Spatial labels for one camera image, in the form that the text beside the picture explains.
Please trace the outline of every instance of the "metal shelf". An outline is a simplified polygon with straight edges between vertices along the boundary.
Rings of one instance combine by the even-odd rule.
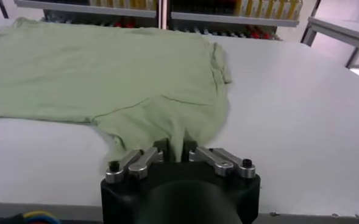
[[[109,7],[96,7],[90,5],[72,5],[72,4],[62,4],[62,3],[54,3],[54,2],[39,2],[39,1],[26,1],[26,0],[14,0],[14,2],[18,7],[27,7],[27,8],[35,8],[35,9],[119,15],[119,16],[136,16],[136,17],[146,17],[146,18],[155,18],[156,16],[156,12],[150,10],[120,9],[120,8],[109,8]]]
[[[259,25],[259,26],[296,27],[299,23],[298,21],[287,20],[287,19],[264,19],[264,18],[250,18],[250,17],[242,17],[242,16],[221,16],[221,15],[208,15],[208,14],[182,13],[182,12],[172,12],[171,18],[181,19],[181,20],[248,24],[248,25]]]

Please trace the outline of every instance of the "black knob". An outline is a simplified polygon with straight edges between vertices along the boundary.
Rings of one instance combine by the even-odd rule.
[[[118,162],[118,161],[111,161],[111,162],[109,162],[109,164],[108,164],[108,169],[109,169],[111,172],[117,172],[117,171],[119,171],[119,162]]]
[[[252,167],[251,159],[243,159],[242,166],[244,168],[251,168]]]

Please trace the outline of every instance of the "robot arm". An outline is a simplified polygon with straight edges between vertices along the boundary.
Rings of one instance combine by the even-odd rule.
[[[110,163],[101,182],[105,224],[237,224],[258,216],[260,177],[249,159],[185,141],[180,163],[168,141]]]

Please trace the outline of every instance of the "table surface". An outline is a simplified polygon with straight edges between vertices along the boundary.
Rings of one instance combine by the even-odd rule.
[[[260,212],[359,215],[359,76],[303,44],[207,38],[233,77],[227,122],[207,146],[254,160]],[[89,126],[0,119],[0,216],[100,220],[111,145]]]
[[[358,21],[328,19],[328,18],[318,18],[318,17],[309,17],[308,21],[312,24],[324,26],[326,28],[335,30],[337,32],[359,38]]]

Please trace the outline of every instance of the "cable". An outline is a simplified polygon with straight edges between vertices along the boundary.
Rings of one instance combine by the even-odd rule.
[[[25,221],[27,223],[45,221],[46,223],[49,223],[49,224],[60,224],[60,221],[58,221],[57,219],[55,219],[51,216],[47,216],[47,215],[38,215],[38,216],[34,216],[34,217],[29,217],[29,218],[26,218]]]

